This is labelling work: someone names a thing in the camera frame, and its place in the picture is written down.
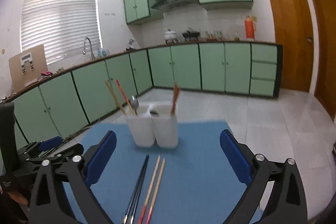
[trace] white floor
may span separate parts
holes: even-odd
[[[139,101],[171,101],[172,91],[154,89]],[[297,162],[307,199],[308,217],[320,213],[336,192],[336,167],[332,156],[336,125],[325,109],[305,92],[281,90],[279,99],[181,92],[179,122],[226,121],[236,139],[253,153],[269,160]],[[125,123],[119,111],[102,122]],[[67,144],[80,142],[85,133]],[[272,189],[269,183],[260,207],[264,209]]]

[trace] faucet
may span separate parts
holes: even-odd
[[[88,37],[85,37],[84,39],[84,49],[83,49],[83,55],[86,55],[86,51],[85,51],[85,42],[86,40],[89,41],[89,44],[90,44],[90,51],[91,51],[91,59],[93,60],[95,58],[94,54],[93,54],[93,51],[92,51],[92,44],[91,44],[91,40],[88,38]]]

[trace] orange fire extinguisher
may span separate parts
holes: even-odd
[[[254,21],[252,20],[252,18],[250,18],[249,16],[247,16],[245,18],[246,38],[255,39],[255,37],[254,37],[255,30],[256,30],[256,26],[255,26]]]

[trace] window blind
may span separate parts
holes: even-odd
[[[85,37],[91,40],[93,50],[100,48],[96,0],[24,1],[22,51],[43,44],[47,64],[51,64],[82,54]]]

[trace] kitchen counter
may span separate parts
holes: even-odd
[[[144,47],[144,48],[140,48],[140,49],[134,49],[134,50],[131,50],[131,51],[119,52],[119,53],[116,53],[116,54],[108,55],[106,57],[96,58],[94,60],[91,60],[91,61],[79,64],[79,65],[67,68],[67,69],[65,69],[63,71],[60,71],[58,73],[55,73],[52,77],[42,79],[42,80],[40,80],[38,82],[35,82],[35,83],[33,83],[33,84],[25,87],[24,89],[18,91],[17,93],[14,93],[9,98],[7,98],[6,100],[4,100],[3,103],[11,102],[12,100],[16,99],[17,97],[19,97],[20,95],[26,93],[27,91],[29,91],[29,90],[31,90],[31,89],[33,89],[33,88],[35,88],[35,87],[37,87],[37,86],[45,83],[45,82],[48,82],[48,81],[50,81],[51,79],[53,79],[55,77],[61,76],[61,75],[65,74],[65,73],[68,73],[70,71],[73,71],[73,70],[85,67],[87,65],[91,65],[91,64],[94,64],[94,63],[97,63],[97,62],[109,59],[109,58],[116,57],[116,56],[128,54],[130,52],[138,52],[138,51],[142,51],[142,50],[147,50],[147,49],[152,49],[152,48],[160,48],[160,47],[167,47],[167,46],[178,46],[178,45],[188,45],[188,44],[198,44],[198,43],[200,43],[200,44],[201,43],[223,43],[223,42],[256,43],[256,44],[275,45],[275,43],[266,42],[266,41],[235,41],[235,40],[222,40],[222,41],[211,40],[211,41],[204,41],[204,40],[199,40],[199,41],[187,41],[187,42],[178,42],[178,43],[170,43],[170,44],[159,44],[159,45],[155,45],[155,46],[152,46],[152,47]]]

